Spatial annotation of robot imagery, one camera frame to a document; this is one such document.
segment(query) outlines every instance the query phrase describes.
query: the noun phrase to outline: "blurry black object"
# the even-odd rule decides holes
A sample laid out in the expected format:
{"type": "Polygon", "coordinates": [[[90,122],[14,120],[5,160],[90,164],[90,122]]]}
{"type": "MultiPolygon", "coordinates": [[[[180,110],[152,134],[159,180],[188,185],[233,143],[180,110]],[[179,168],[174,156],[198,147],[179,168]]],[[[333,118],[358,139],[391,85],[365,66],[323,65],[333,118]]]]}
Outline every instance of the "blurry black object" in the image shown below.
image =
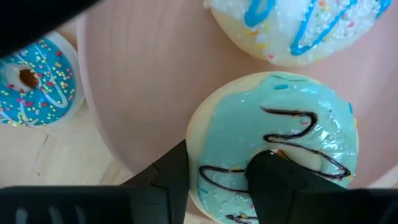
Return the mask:
{"type": "Polygon", "coordinates": [[[398,223],[398,190],[346,190],[271,151],[248,165],[260,223],[398,223]]]}
{"type": "MultiPolygon", "coordinates": [[[[398,191],[346,190],[270,151],[246,177],[257,217],[247,224],[398,223],[398,191]]],[[[11,187],[0,190],[0,223],[183,224],[189,191],[185,141],[117,187],[11,187]]]]}
{"type": "Polygon", "coordinates": [[[7,0],[1,2],[0,58],[25,47],[99,0],[7,0]]]}

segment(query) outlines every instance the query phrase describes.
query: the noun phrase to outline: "blue icing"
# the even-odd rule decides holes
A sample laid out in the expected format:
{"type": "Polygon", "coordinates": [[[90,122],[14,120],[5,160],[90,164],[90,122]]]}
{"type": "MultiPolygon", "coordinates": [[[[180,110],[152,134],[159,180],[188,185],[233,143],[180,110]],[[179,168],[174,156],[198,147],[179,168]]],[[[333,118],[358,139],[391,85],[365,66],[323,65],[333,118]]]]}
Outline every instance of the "blue icing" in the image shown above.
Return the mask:
{"type": "MultiPolygon", "coordinates": [[[[270,75],[254,89],[225,96],[218,103],[205,136],[199,167],[244,170],[257,150],[272,148],[263,139],[264,135],[299,133],[311,122],[306,116],[295,118],[266,113],[262,108],[315,112],[318,121],[311,131],[301,138],[286,141],[321,151],[354,174],[358,143],[354,116],[347,102],[325,85],[286,73],[270,75]],[[288,85],[288,88],[274,89],[281,85],[288,85]]],[[[321,171],[326,174],[341,173],[339,168],[325,159],[322,159],[321,171]]],[[[211,181],[229,189],[244,192],[248,188],[244,172],[230,174],[207,170],[205,174],[211,181]]],[[[351,177],[331,181],[346,187],[351,177]]],[[[248,194],[221,189],[200,175],[197,184],[206,192],[198,191],[204,208],[218,221],[235,223],[230,218],[242,214],[256,217],[248,194]]],[[[257,220],[243,221],[258,223],[257,220]]]]}
{"type": "Polygon", "coordinates": [[[308,22],[310,20],[313,8],[315,7],[315,3],[318,0],[311,0],[310,7],[308,8],[307,13],[305,13],[305,19],[304,21],[301,22],[300,28],[298,29],[298,32],[293,40],[292,45],[290,46],[291,48],[291,53],[292,55],[301,55],[310,50],[313,46],[319,44],[322,39],[328,35],[328,33],[334,28],[334,26],[337,24],[337,22],[343,17],[344,13],[351,8],[353,5],[358,3],[358,0],[351,0],[349,4],[345,7],[344,10],[342,10],[336,17],[333,19],[330,24],[328,25],[328,28],[322,31],[322,33],[316,38],[310,45],[302,46],[300,47],[300,40],[303,37],[305,33],[305,29],[307,28],[308,22]]]}
{"type": "Polygon", "coordinates": [[[390,7],[392,0],[379,0],[380,10],[376,14],[376,19],[380,18],[383,13],[390,7]]]}
{"type": "Polygon", "coordinates": [[[46,38],[0,60],[0,121],[14,126],[50,124],[66,115],[75,98],[76,80],[70,62],[46,38]],[[9,86],[5,69],[28,65],[39,84],[27,93],[9,86]]]}
{"type": "Polygon", "coordinates": [[[244,22],[247,26],[254,27],[267,19],[271,9],[275,6],[275,0],[268,0],[266,8],[261,13],[257,13],[260,4],[261,0],[252,0],[249,10],[244,15],[244,22]]]}
{"type": "MultiPolygon", "coordinates": [[[[265,9],[257,13],[259,10],[259,7],[261,6],[261,1],[262,0],[252,0],[251,5],[249,6],[248,11],[244,15],[244,22],[248,27],[254,27],[260,23],[262,23],[264,20],[267,19],[270,11],[272,8],[275,6],[275,0],[268,0],[266,2],[266,7],[265,9]]],[[[316,46],[319,44],[323,38],[330,33],[330,31],[334,28],[334,26],[340,21],[340,19],[343,17],[345,12],[350,9],[352,6],[358,3],[358,0],[350,0],[349,4],[342,10],[327,26],[327,29],[323,30],[321,34],[310,44],[310,45],[305,45],[305,46],[300,46],[300,40],[302,39],[306,29],[308,22],[310,20],[311,14],[314,10],[314,7],[317,5],[318,0],[311,0],[311,3],[308,7],[308,11],[305,13],[305,19],[301,22],[301,25],[296,33],[296,36],[292,42],[292,45],[290,46],[291,49],[291,54],[292,55],[302,55],[308,50],[310,50],[312,47],[316,46]]],[[[380,10],[376,14],[376,19],[380,18],[383,13],[389,8],[389,6],[392,3],[392,0],[378,0],[380,3],[380,10]]]]}

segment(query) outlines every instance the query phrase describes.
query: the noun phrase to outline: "blue frosted donut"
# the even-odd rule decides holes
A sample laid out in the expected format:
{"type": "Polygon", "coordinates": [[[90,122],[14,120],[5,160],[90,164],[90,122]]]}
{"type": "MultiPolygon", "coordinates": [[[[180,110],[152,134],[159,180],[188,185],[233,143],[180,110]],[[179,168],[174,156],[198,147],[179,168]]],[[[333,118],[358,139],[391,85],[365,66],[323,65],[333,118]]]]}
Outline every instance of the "blue frosted donut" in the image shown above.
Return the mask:
{"type": "Polygon", "coordinates": [[[244,173],[261,151],[278,150],[342,187],[358,158],[351,104],[316,80],[285,72],[248,75],[215,91],[192,116],[186,141],[192,199],[224,224],[259,223],[244,173]]]}
{"type": "Polygon", "coordinates": [[[0,121],[13,126],[58,121],[75,100],[75,72],[67,56],[45,37],[1,59],[0,121]]]}

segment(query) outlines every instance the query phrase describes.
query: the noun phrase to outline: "pink plate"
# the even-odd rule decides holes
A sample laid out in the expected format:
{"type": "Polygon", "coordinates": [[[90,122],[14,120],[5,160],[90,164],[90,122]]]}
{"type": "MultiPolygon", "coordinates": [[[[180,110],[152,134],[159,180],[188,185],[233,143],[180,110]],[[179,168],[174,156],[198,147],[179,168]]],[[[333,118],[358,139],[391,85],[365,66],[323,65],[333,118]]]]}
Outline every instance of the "pink plate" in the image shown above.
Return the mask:
{"type": "Polygon", "coordinates": [[[260,71],[316,78],[354,107],[360,153],[353,187],[398,163],[397,4],[349,49],[302,68],[240,51],[202,0],[106,0],[78,25],[81,75],[109,149],[138,173],[184,139],[198,105],[225,83],[260,71]]]}

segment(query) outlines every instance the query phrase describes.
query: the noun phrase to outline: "white frosted donut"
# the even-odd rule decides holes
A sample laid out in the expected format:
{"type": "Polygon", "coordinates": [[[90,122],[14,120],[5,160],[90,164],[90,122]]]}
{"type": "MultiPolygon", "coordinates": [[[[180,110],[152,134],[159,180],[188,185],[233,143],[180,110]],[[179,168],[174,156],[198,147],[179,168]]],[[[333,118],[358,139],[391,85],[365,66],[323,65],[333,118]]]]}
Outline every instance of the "white frosted donut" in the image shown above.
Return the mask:
{"type": "Polygon", "coordinates": [[[220,223],[258,223],[244,171],[261,151],[279,149],[343,187],[358,157],[351,104],[285,72],[248,75],[215,91],[192,116],[186,140],[191,197],[220,223]]]}
{"type": "Polygon", "coordinates": [[[276,65],[306,65],[365,34],[392,0],[206,0],[245,52],[276,65]]]}
{"type": "Polygon", "coordinates": [[[52,32],[0,59],[0,122],[55,124],[84,100],[76,50],[52,32]]]}

